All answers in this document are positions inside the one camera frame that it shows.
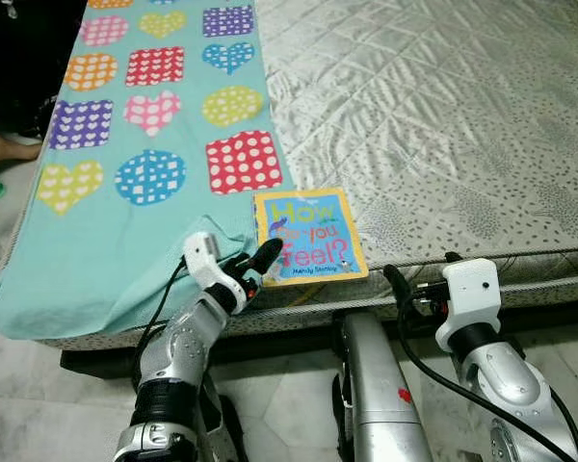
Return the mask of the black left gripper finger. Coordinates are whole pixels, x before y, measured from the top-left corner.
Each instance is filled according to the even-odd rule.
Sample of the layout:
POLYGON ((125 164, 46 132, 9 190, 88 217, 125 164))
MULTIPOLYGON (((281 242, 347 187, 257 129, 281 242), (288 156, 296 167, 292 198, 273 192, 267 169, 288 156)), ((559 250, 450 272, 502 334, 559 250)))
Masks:
POLYGON ((272 244, 263 244, 255 250, 253 255, 240 252, 233 256, 233 276, 245 276, 249 271, 266 274, 273 263, 272 244))
POLYGON ((254 285, 262 285, 264 274, 270 271, 270 267, 276 262, 282 247, 283 241, 281 239, 268 239, 255 250, 254 254, 250 256, 250 272, 252 272, 250 282, 254 285))

